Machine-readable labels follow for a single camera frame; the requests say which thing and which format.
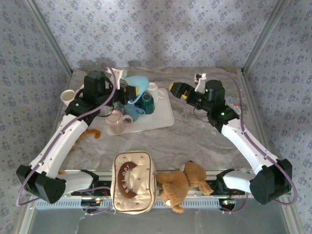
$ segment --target cable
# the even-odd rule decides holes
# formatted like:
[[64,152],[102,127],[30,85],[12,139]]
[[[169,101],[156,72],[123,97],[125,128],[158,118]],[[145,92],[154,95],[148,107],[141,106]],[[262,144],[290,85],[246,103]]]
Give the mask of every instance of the cable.
[[238,190],[234,189],[234,191],[238,194],[238,198],[239,198],[240,194],[239,194]]
[[290,185],[293,187],[293,200],[289,203],[286,203],[286,202],[281,202],[281,201],[278,201],[278,200],[275,200],[277,203],[280,203],[282,205],[293,205],[297,200],[298,200],[298,193],[297,193],[297,189],[295,187],[295,184],[293,183],[292,179],[290,178],[290,176],[285,172],[285,170],[277,163],[275,162],[272,158],[270,158],[270,156],[268,156],[265,152],[263,152],[254,142],[253,140],[251,140],[251,138],[249,137],[249,135],[245,132],[245,126],[244,126],[244,114],[243,114],[243,101],[242,101],[242,95],[241,95],[241,92],[240,92],[240,89],[239,89],[239,85],[237,83],[237,81],[231,77],[229,74],[227,73],[223,73],[223,72],[212,72],[212,73],[209,73],[207,74],[207,76],[215,76],[215,75],[224,75],[224,76],[227,76],[228,78],[230,78],[236,88],[237,88],[237,91],[238,91],[238,97],[239,97],[239,103],[240,103],[240,112],[241,112],[241,115],[240,115],[240,125],[241,125],[241,129],[243,131],[243,134],[244,136],[246,137],[246,139],[249,141],[249,143],[254,146],[268,161],[270,161],[271,163],[274,164],[274,166],[276,166],[280,171],[281,173],[284,175],[284,177],[288,180],[288,182],[290,183]]
[[226,209],[226,208],[224,208],[224,207],[221,207],[221,210],[222,210],[223,212],[228,212],[229,214],[231,214],[231,213],[237,213],[237,212],[241,211],[241,210],[246,206],[247,201],[248,201],[248,193],[246,193],[245,201],[244,201],[243,205],[242,205],[239,209],[237,209],[237,210],[235,210],[235,211],[230,211],[230,210],[228,210],[228,209]]
[[72,123],[74,123],[76,120],[79,120],[81,119],[82,117],[85,117],[89,114],[92,114],[98,110],[100,110],[102,107],[104,107],[114,96],[115,94],[115,91],[116,91],[116,87],[117,87],[117,79],[116,79],[116,75],[113,71],[113,69],[109,66],[106,66],[112,73],[113,75],[113,79],[114,79],[114,85],[113,85],[113,90],[111,92],[111,94],[108,96],[108,98],[106,99],[106,101],[104,103],[102,103],[100,106],[96,107],[95,109],[91,110],[91,111],[88,111],[76,118],[74,118],[73,120],[71,120],[68,124],[66,124],[62,130],[59,132],[59,134],[53,139],[52,143],[49,145],[49,147],[47,148],[47,150],[45,151],[45,153],[43,154],[42,158],[40,159],[40,161],[38,162],[38,164],[31,170],[31,172],[27,175],[27,177],[25,178],[24,182],[22,183],[20,189],[19,189],[19,194],[18,194],[18,197],[16,199],[16,205],[17,206],[23,206],[23,205],[26,205],[28,203],[31,203],[33,201],[36,201],[39,199],[39,197],[37,198],[34,198],[32,200],[29,200],[29,201],[26,201],[24,203],[20,203],[20,197],[21,197],[21,194],[27,184],[27,182],[29,181],[30,177],[35,173],[35,171],[38,169],[39,165],[41,163],[43,163],[43,161],[46,159],[46,157],[48,156],[49,152],[51,151],[52,147],[56,144],[56,142],[58,141],[58,139],[64,134],[64,132],[66,131],[66,129],[71,126]]
[[98,116],[98,117],[106,118],[106,117],[110,116],[110,115],[113,113],[113,110],[114,110],[114,109],[115,109],[115,108],[114,108],[114,105],[113,105],[113,109],[111,110],[111,112],[110,112],[108,115],[105,115],[105,116]]
[[234,190],[232,190],[231,195],[227,198],[228,200],[231,199],[231,197],[233,196]]
[[[105,193],[106,193],[106,196],[107,195],[107,192],[106,192],[106,189],[110,190],[111,188],[110,187],[107,187],[107,186],[99,186],[99,187],[95,187],[95,188],[91,188],[91,189],[82,189],[82,190],[78,190],[77,192],[90,192],[90,191],[94,191],[94,190],[98,190],[98,189],[104,189]],[[90,216],[94,216],[94,215],[99,215],[99,214],[102,214],[108,210],[110,210],[113,206],[110,205],[108,208],[106,208],[105,210],[102,210],[102,211],[98,211],[98,212],[93,212],[93,213],[89,213],[87,212],[87,210],[89,209],[96,209],[96,210],[99,210],[98,207],[95,207],[95,206],[88,206],[84,211],[85,211],[85,215],[90,215]]]
[[[196,107],[194,107],[194,109],[193,109],[193,113],[194,113],[194,116],[196,117],[196,118],[198,118],[197,116],[196,116],[196,114],[195,114],[195,109],[196,109]],[[209,121],[204,121],[204,120],[202,120],[202,119],[200,119],[200,118],[198,118],[200,121],[203,121],[204,123],[209,123]]]

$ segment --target orange stuffed toy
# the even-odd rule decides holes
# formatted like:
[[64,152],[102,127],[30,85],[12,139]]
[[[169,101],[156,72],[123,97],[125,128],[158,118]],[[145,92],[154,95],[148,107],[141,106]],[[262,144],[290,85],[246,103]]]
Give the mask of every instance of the orange stuffed toy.
[[199,187],[204,195],[210,195],[213,190],[206,182],[206,171],[193,161],[188,161],[179,170],[173,172],[158,172],[156,174],[157,185],[162,189],[159,195],[163,203],[174,212],[183,213],[180,207],[190,187]]
[[69,152],[72,152],[77,144],[77,141],[79,141],[80,139],[83,138],[84,135],[88,135],[88,134],[94,134],[94,138],[95,139],[98,139],[100,136],[101,136],[101,132],[97,129],[90,129],[90,130],[86,130],[84,131],[79,137],[78,139],[76,140],[76,142],[74,143],[74,145],[72,146],[72,148],[70,149]]

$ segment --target dark green mug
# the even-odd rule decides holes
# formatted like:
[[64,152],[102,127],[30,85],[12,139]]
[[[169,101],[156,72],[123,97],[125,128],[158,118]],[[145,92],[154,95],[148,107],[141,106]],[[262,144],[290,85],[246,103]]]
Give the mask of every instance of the dark green mug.
[[152,95],[144,93],[139,101],[140,107],[145,111],[146,115],[150,115],[155,110],[154,99]]

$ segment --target blue plastic item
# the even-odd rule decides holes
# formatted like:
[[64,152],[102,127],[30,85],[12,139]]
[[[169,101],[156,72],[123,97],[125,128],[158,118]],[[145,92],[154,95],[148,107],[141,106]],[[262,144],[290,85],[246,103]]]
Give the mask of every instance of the blue plastic item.
[[143,95],[143,93],[148,89],[149,81],[145,76],[127,77],[125,78],[125,81],[127,81],[128,85],[138,88],[138,94],[136,99],[134,99],[133,101],[128,101],[129,104],[135,104]]

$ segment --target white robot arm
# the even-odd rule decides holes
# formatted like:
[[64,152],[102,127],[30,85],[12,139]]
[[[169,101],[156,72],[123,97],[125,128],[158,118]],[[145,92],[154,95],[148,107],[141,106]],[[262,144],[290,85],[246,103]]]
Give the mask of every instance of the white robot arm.
[[103,72],[91,71],[85,76],[84,88],[69,103],[59,128],[42,152],[28,166],[20,165],[17,169],[17,176],[26,191],[52,204],[65,193],[101,185],[98,175],[90,171],[59,175],[59,168],[75,141],[100,113],[99,106],[106,103],[112,105],[117,101],[126,104],[136,96],[136,88],[133,86],[122,85],[114,94],[112,90],[113,84]]
[[293,185],[292,165],[269,152],[242,124],[239,115],[225,104],[225,90],[219,80],[198,79],[197,89],[186,83],[173,83],[169,89],[177,97],[207,112],[209,123],[228,138],[247,159],[253,173],[228,169],[217,175],[219,193],[238,189],[251,193],[261,204],[288,193]]

